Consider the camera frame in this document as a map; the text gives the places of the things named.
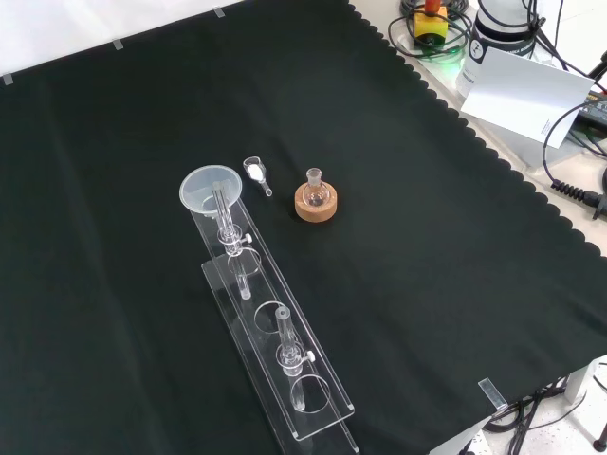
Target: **black tablecloth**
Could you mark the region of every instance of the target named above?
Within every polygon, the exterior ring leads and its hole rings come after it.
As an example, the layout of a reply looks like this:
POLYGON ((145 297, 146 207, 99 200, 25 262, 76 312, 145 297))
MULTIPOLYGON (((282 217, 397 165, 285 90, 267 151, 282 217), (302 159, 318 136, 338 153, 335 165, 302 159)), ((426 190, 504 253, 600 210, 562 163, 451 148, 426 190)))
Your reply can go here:
POLYGON ((178 188, 231 166, 356 406, 423 454, 605 354, 607 264, 340 0, 256 0, 0 90, 0 451, 278 451, 178 188), (274 196, 244 176, 259 155, 274 196), (336 217, 297 219, 310 167, 336 217))

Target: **circular hole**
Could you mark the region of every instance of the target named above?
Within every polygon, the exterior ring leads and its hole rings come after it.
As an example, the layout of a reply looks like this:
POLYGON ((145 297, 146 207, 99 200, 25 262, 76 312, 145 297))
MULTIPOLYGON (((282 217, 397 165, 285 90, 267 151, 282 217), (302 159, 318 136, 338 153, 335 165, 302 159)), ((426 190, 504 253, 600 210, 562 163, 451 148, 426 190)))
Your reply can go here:
POLYGON ((306 374, 291 386, 291 404, 304 414, 320 412, 329 404, 330 397, 329 385, 315 374, 306 374))
POLYGON ((261 255, 253 248, 245 247, 238 256, 228 257, 228 268, 230 272, 235 274, 234 258, 239 258, 240 264, 243 266, 246 276, 251 276, 259 271, 259 266, 262 263, 261 255))
POLYGON ((272 335, 278 334, 278 324, 276 322, 276 310, 284 306, 276 300, 267 301, 255 310, 255 325, 262 332, 272 335))

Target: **white card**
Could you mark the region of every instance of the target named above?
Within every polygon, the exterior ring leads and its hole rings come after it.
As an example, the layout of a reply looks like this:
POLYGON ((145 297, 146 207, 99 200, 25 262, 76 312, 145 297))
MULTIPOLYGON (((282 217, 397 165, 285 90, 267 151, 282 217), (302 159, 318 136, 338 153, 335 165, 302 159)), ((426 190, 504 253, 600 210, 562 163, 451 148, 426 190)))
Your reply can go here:
MULTIPOLYGON (((462 112, 544 142, 555 122, 585 101, 593 81, 546 64, 487 50, 462 112)), ((559 148, 576 113, 564 118, 548 145, 559 148)))

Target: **white table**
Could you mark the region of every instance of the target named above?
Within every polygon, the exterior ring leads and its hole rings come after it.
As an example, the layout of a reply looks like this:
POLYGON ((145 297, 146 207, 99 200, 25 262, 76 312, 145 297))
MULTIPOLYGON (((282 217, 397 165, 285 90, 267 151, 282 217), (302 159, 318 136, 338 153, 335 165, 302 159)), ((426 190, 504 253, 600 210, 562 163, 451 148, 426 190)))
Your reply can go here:
MULTIPOLYGON (((580 2, 585 5, 578 4, 577 8, 590 9, 592 7, 590 4, 592 4, 593 1, 594 0, 586 0, 580 2)), ((386 39, 388 36, 388 24, 401 15, 399 0, 350 0, 350 3, 356 7, 357 11, 362 14, 364 19, 377 27, 378 31, 382 33, 386 39)), ((563 19, 566 17, 566 14, 567 9, 564 9, 563 19)), ((570 26, 565 27, 565 25, 561 25, 559 49, 563 47, 569 49, 569 51, 572 49, 576 50, 576 36, 578 36, 576 31, 570 26)), ((604 39, 599 39, 595 42, 594 48, 589 49, 586 47, 584 49, 585 51, 580 53, 577 59, 571 57, 566 51, 563 51, 562 55, 569 62, 580 67, 580 69, 590 71, 595 64, 598 64, 600 55, 607 50, 607 47, 601 49, 602 46, 607 46, 607 42, 605 42, 604 39)), ((438 98, 446 101, 449 107, 460 111, 464 98, 461 97, 455 89, 454 76, 446 78, 445 74, 440 72, 434 75, 416 59, 407 58, 407 63, 414 67, 414 70, 428 83, 429 88, 436 92, 438 98)), ((548 202, 558 207, 562 216, 571 220, 573 228, 581 231, 585 235, 587 242, 598 246, 602 256, 607 256, 607 224, 604 221, 593 221, 593 211, 589 207, 578 204, 572 199, 551 190, 551 181, 543 171, 537 172, 536 170, 528 169, 510 148, 511 144, 517 143, 516 140, 511 140, 511 138, 510 140, 505 140, 503 137, 499 137, 498 134, 496 134, 497 129, 488 128, 482 121, 479 121, 476 118, 466 115, 462 115, 462 117, 465 117, 469 121, 469 126, 476 131, 478 137, 482 138, 487 143, 489 148, 496 150, 502 159, 510 163, 512 169, 523 174, 524 180, 533 183, 538 192, 545 194, 548 198, 548 202)), ((538 151, 542 150, 542 144, 539 142, 535 142, 534 144, 531 139, 524 138, 522 143, 526 147, 537 144, 538 151)), ((607 161, 601 160, 589 152, 583 151, 581 147, 574 146, 571 143, 563 144, 563 146, 576 147, 579 149, 579 153, 573 157, 567 158, 560 164, 551 166, 550 171, 561 181, 582 187, 588 191, 602 193, 600 179, 607 166, 607 161)), ((592 379, 596 364, 597 362, 594 361, 588 367, 571 374, 567 393, 565 394, 566 398, 571 403, 578 401, 583 395, 587 382, 592 379)), ((453 437, 443 445, 434 449, 431 452, 431 455, 457 455, 474 435, 485 426, 489 419, 490 416, 453 437)))

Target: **acrylic bracket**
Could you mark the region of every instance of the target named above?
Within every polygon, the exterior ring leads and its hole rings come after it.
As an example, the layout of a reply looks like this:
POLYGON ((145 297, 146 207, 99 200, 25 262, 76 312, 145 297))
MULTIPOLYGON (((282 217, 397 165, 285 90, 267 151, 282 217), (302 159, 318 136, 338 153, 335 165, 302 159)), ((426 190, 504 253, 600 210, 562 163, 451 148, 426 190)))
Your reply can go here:
POLYGON ((180 196, 211 254, 203 272, 267 418, 285 454, 358 453, 344 423, 354 405, 240 201, 241 188, 233 170, 206 167, 184 180, 180 196))

